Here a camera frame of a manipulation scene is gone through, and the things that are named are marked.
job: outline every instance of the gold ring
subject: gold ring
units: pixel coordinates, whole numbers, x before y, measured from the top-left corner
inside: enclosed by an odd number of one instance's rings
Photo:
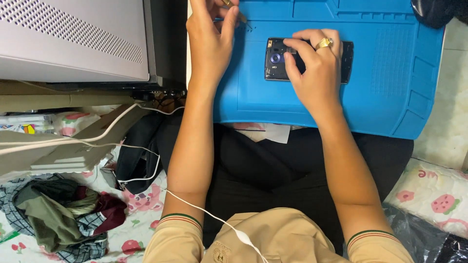
[[[324,38],[320,40],[320,42],[315,46],[315,50],[322,48],[322,47],[332,47],[333,46],[333,39],[331,38]]]

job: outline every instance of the plastic bag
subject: plastic bag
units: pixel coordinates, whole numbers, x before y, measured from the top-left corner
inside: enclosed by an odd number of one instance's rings
[[[395,236],[415,263],[467,263],[468,240],[434,227],[390,204],[382,205]]]

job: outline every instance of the pile of clothes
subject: pile of clothes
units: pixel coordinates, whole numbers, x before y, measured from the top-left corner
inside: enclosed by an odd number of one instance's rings
[[[107,231],[123,224],[125,208],[120,199],[58,174],[0,186],[0,210],[11,227],[35,237],[38,245],[67,263],[103,257]]]

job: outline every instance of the beige shirt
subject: beige shirt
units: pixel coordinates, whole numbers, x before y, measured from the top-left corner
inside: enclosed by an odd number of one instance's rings
[[[364,231],[348,242],[349,261],[335,254],[322,230],[305,214],[292,208],[236,214],[228,223],[245,232],[269,263],[413,263],[393,235]],[[144,263],[247,263],[263,262],[224,225],[204,255],[202,227],[187,215],[162,218],[148,244]]]

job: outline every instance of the black pants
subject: black pants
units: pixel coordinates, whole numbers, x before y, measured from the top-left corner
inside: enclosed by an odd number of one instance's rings
[[[158,149],[167,172],[181,116],[169,117],[158,131]],[[291,131],[287,144],[254,142],[237,131],[214,124],[213,177],[206,210],[228,220],[236,213],[291,207],[305,213],[343,254],[343,232],[325,176],[318,129]],[[413,152],[413,141],[353,134],[374,177],[381,201],[400,178]],[[222,223],[205,216],[203,245],[214,241]]]

